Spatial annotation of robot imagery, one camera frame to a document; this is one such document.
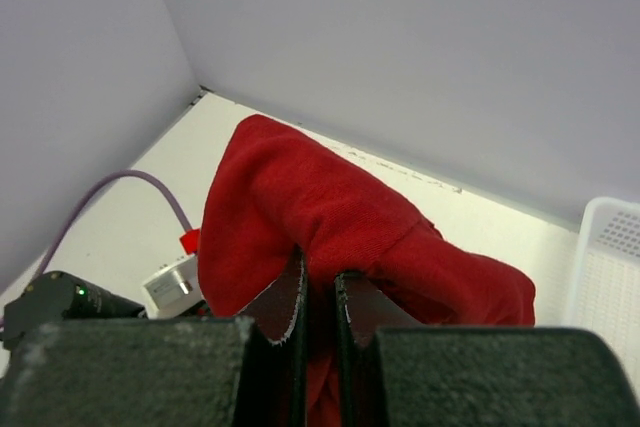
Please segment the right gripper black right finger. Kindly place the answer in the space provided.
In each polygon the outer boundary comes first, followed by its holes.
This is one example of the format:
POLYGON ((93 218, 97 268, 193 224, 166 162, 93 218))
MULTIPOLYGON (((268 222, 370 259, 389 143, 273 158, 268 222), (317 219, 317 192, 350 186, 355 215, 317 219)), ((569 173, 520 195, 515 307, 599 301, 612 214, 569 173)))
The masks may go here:
POLYGON ((639 404, 597 335, 427 326, 357 273, 335 280, 346 426, 635 426, 639 404))

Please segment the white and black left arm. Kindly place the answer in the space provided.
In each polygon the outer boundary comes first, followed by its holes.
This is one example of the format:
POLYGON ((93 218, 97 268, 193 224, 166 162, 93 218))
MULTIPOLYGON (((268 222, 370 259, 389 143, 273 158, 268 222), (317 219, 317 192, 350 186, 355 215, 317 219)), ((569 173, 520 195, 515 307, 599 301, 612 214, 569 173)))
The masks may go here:
POLYGON ((53 271, 29 283, 4 309, 3 348, 12 352, 40 325, 69 319, 144 317, 144 306, 72 274, 53 271))

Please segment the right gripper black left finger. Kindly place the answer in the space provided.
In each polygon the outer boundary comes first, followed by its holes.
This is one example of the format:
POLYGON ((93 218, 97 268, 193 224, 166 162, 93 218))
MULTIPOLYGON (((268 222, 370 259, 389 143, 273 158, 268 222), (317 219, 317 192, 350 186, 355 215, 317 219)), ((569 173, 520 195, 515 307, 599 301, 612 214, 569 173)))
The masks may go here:
POLYGON ((65 320, 31 331, 5 426, 303 426, 307 273, 294 249, 236 316, 65 320))

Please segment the red t-shirt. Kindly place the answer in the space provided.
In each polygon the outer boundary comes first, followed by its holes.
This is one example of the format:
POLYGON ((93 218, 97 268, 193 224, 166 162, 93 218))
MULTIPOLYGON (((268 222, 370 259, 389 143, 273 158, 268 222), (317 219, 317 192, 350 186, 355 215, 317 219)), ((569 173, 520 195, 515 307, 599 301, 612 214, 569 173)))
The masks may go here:
POLYGON ((341 422, 333 294, 342 272, 364 274, 425 324, 535 322, 535 286, 524 273, 452 245, 367 171, 293 127, 253 115, 237 125, 204 208, 198 278, 213 313, 239 313, 295 248, 309 282, 312 426, 341 422))

